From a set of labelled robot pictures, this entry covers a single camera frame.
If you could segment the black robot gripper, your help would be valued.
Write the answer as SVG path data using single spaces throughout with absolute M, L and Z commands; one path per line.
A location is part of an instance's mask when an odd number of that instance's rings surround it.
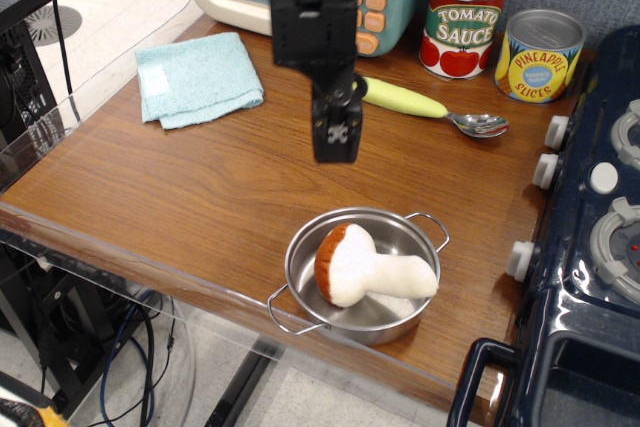
M 355 73 L 357 1 L 270 0 L 274 62 L 305 74 L 315 89 L 312 138 L 319 163 L 338 159 L 326 102 L 350 102 L 344 109 L 342 161 L 355 162 L 359 152 L 366 87 Z

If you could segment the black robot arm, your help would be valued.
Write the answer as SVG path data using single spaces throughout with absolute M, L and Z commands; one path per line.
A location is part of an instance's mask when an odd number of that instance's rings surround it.
M 353 163 L 368 91 L 356 73 L 359 0 L 270 0 L 273 59 L 311 81 L 311 131 L 319 163 Z

